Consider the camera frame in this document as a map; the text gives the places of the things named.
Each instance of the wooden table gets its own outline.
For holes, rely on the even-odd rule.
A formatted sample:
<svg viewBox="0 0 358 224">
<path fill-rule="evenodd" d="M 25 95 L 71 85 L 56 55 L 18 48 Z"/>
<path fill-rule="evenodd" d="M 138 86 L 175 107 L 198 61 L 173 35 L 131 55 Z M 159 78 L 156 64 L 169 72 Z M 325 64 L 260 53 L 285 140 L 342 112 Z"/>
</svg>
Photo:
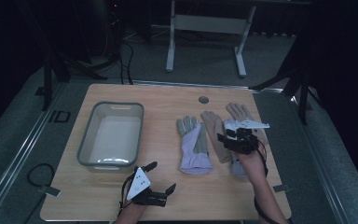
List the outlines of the wooden table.
<svg viewBox="0 0 358 224">
<path fill-rule="evenodd" d="M 208 97 L 209 103 L 201 104 L 201 96 Z M 229 119 L 225 106 L 229 102 L 236 102 L 245 104 L 253 118 L 261 121 L 250 91 L 241 88 L 93 84 L 80 108 L 51 185 L 62 193 L 58 198 L 46 198 L 40 213 L 44 220 L 112 221 L 117 217 L 121 186 L 129 174 L 92 173 L 76 159 L 91 109 L 101 101 L 138 102 L 145 107 L 136 165 L 158 162 L 157 168 L 147 174 L 153 191 L 163 192 L 171 184 L 177 184 L 166 207 L 149 206 L 142 220 L 258 218 L 249 180 L 233 176 L 229 162 L 220 163 L 209 138 L 208 149 L 213 170 L 207 175 L 186 175 L 178 169 L 182 151 L 176 120 L 185 115 L 201 120 L 200 114 L 205 110 L 213 111 L 222 119 Z M 282 182 L 270 147 L 266 148 L 268 182 L 272 187 L 278 186 Z M 275 193 L 275 197 L 284 215 L 290 217 L 291 210 L 284 191 Z"/>
</svg>

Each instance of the dark background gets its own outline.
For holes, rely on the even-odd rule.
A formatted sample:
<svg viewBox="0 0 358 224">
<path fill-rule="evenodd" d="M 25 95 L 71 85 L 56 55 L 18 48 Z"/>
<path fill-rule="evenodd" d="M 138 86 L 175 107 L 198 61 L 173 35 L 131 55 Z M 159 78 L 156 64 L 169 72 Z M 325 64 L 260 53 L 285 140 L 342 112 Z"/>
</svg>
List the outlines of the dark background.
<svg viewBox="0 0 358 224">
<path fill-rule="evenodd" d="M 139 5 L 135 0 L 131 0 L 126 7 L 121 8 L 120 13 L 126 25 L 133 26 L 145 39 L 150 39 L 150 23 L 169 24 L 170 15 L 166 13 L 169 12 L 166 8 L 170 7 L 170 3 L 157 0 L 141 2 L 147 5 Z M 310 85 L 317 90 L 358 169 L 358 1 L 319 1 L 316 6 L 260 6 L 251 31 L 269 36 L 297 35 L 296 42 L 284 62 L 285 68 L 296 67 L 301 60 L 307 60 L 307 52 L 315 48 L 318 50 L 317 60 L 312 61 L 310 69 Z M 55 8 L 56 14 L 51 16 L 61 18 L 58 23 L 62 26 L 71 26 L 76 22 L 72 17 L 75 14 L 67 13 L 71 8 L 59 5 L 55 5 Z M 192 3 L 183 2 L 178 4 L 177 11 L 191 14 L 195 9 Z M 218 7 L 214 3 L 208 3 L 200 7 L 197 13 L 243 17 L 242 10 L 235 4 Z M 78 31 L 82 32 L 82 23 L 78 25 Z M 78 37 L 78 33 L 74 31 L 62 34 L 59 40 L 67 38 L 68 35 Z M 83 48 L 75 48 L 80 51 L 73 55 L 84 54 L 87 60 L 87 56 L 92 55 L 92 50 L 90 42 L 88 44 L 85 39 L 91 37 L 88 33 L 83 34 L 83 40 L 69 40 L 74 43 L 77 41 L 78 46 L 83 45 Z M 68 54 L 74 53 L 72 49 L 63 50 L 67 50 Z M 43 59 L 43 52 L 15 3 L 0 0 L 0 116 L 25 80 L 42 66 Z"/>
</svg>

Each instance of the table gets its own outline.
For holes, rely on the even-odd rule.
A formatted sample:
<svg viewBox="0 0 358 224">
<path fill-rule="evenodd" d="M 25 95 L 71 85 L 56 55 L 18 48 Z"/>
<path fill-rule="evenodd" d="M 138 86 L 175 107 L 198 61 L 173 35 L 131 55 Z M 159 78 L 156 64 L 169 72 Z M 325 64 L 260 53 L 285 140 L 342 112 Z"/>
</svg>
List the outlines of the table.
<svg viewBox="0 0 358 224">
<path fill-rule="evenodd" d="M 199 97 L 206 96 L 208 104 Z M 48 196 L 40 216 L 48 221 L 112 221 L 116 219 L 120 190 L 129 174 L 91 173 L 76 159 L 91 109 L 101 101 L 138 102 L 145 107 L 144 125 L 136 165 L 157 161 L 148 173 L 151 189 L 163 192 L 176 183 L 165 207 L 150 206 L 142 220 L 248 220 L 257 219 L 253 188 L 247 178 L 233 176 L 230 163 L 220 163 L 208 138 L 213 170 L 207 175 L 185 175 L 179 171 L 181 138 L 176 120 L 208 110 L 229 119 L 229 102 L 245 104 L 255 120 L 261 121 L 252 93 L 245 88 L 212 88 L 153 85 L 92 84 L 62 154 L 51 186 L 62 191 Z M 268 182 L 282 184 L 269 145 Z M 283 214 L 291 210 L 284 191 L 274 193 Z"/>
<path fill-rule="evenodd" d="M 256 6 L 251 6 L 246 20 L 180 15 L 175 13 L 175 1 L 171 1 L 171 24 L 170 24 L 170 45 L 168 48 L 166 71 L 173 71 L 175 54 L 175 30 L 189 30 L 202 32 L 217 32 L 233 35 L 241 35 L 240 44 L 234 48 L 237 68 L 241 77 L 246 76 L 246 69 L 242 58 L 242 51 L 245 46 L 246 37 L 251 28 L 252 19 Z"/>
</svg>

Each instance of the gray carpet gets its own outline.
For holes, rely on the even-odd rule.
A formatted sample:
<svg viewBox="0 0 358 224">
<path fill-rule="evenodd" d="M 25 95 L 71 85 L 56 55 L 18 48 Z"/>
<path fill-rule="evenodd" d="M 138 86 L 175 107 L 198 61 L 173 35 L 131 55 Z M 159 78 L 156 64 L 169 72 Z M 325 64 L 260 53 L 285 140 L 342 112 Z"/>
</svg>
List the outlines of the gray carpet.
<svg viewBox="0 0 358 224">
<path fill-rule="evenodd" d="M 230 36 L 224 41 L 212 43 L 194 43 L 188 39 L 188 36 L 186 39 L 178 37 L 174 71 L 171 73 L 165 72 L 168 50 L 166 35 L 154 38 L 151 44 L 135 42 L 135 38 L 129 40 L 133 47 L 131 76 L 135 84 L 140 81 L 158 81 L 252 86 L 275 76 L 294 40 L 284 36 L 250 36 L 243 53 L 248 76 L 241 78 L 236 70 L 232 50 L 232 46 L 238 43 L 237 37 Z M 122 52 L 123 61 L 127 63 L 131 56 L 130 48 L 123 46 Z M 99 73 L 109 77 L 106 82 L 120 81 L 118 65 L 112 65 Z M 46 116 L 48 119 L 51 117 L 51 114 L 40 111 L 43 98 L 34 96 L 41 80 L 42 73 L 39 71 L 28 80 L 0 119 L 0 177 L 21 148 L 22 142 L 26 140 L 39 116 Z M 35 141 L 31 153 L 2 201 L 0 223 L 24 223 L 27 218 L 28 223 L 45 223 L 39 217 L 38 203 L 42 194 L 37 191 L 37 187 L 30 185 L 27 174 L 40 163 L 49 163 L 57 167 L 87 87 L 94 82 L 96 80 L 76 74 L 63 88 L 51 111 L 70 112 L 71 117 L 66 123 L 54 120 L 45 122 L 46 125 Z M 282 88 L 284 83 L 283 81 L 272 87 Z M 345 147 L 323 109 L 310 99 L 312 110 L 307 112 L 310 125 L 303 127 L 296 116 L 296 105 L 281 93 L 255 93 L 255 101 L 262 120 L 271 124 L 266 133 L 282 182 L 290 189 L 287 191 L 287 197 L 292 208 L 293 223 L 346 223 L 337 220 L 336 209 L 332 209 L 329 197 L 326 197 L 326 189 L 314 160 L 315 148 L 321 150 L 317 154 L 323 157 L 324 163 L 337 162 L 337 155 L 346 162 L 345 170 L 334 170 L 337 169 L 334 166 L 326 172 L 334 177 L 332 185 L 339 187 L 338 196 L 345 207 L 347 220 L 350 223 L 358 223 L 358 175 L 353 171 Z M 41 168 L 33 178 L 34 181 L 44 183 L 49 180 L 50 174 Z M 347 186 L 348 179 L 352 180 L 351 186 Z M 356 187 L 356 191 L 350 192 L 351 187 Z"/>
</svg>

